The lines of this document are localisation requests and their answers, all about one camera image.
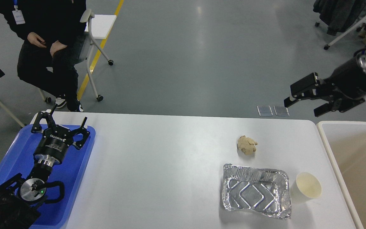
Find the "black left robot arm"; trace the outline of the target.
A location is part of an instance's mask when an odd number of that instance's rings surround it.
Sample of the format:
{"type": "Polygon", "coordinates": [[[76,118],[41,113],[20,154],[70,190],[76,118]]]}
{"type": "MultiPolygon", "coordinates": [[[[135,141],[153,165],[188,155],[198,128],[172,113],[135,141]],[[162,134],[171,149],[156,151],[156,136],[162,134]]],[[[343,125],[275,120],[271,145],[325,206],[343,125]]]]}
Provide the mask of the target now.
{"type": "Polygon", "coordinates": [[[70,215],[95,130],[55,123],[41,111],[17,135],[0,164],[0,229],[58,229],[70,215]]]}

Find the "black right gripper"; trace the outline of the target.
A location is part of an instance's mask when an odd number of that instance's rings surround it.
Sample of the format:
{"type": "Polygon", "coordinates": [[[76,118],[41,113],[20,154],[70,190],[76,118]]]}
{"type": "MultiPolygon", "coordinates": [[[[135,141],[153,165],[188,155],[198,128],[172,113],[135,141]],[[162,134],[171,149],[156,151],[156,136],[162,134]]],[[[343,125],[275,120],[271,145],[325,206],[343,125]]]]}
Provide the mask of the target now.
{"type": "Polygon", "coordinates": [[[301,100],[325,100],[327,103],[314,109],[319,117],[329,112],[344,113],[365,102],[366,95],[366,53],[357,54],[324,80],[327,84],[290,86],[291,94],[284,99],[284,106],[290,107],[301,100]],[[336,88],[344,96],[338,96],[336,88]]]}

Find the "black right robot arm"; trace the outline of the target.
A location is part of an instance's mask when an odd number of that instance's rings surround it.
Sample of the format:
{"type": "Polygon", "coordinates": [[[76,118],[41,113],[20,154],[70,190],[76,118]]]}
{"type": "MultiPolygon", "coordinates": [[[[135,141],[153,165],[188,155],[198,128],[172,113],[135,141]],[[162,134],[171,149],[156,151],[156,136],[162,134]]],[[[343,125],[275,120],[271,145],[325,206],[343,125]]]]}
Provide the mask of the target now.
{"type": "Polygon", "coordinates": [[[314,109],[314,116],[328,112],[344,113],[365,102],[366,47],[356,51],[351,59],[322,79],[313,72],[291,84],[291,94],[284,99],[286,108],[302,100],[325,100],[314,109]]]}

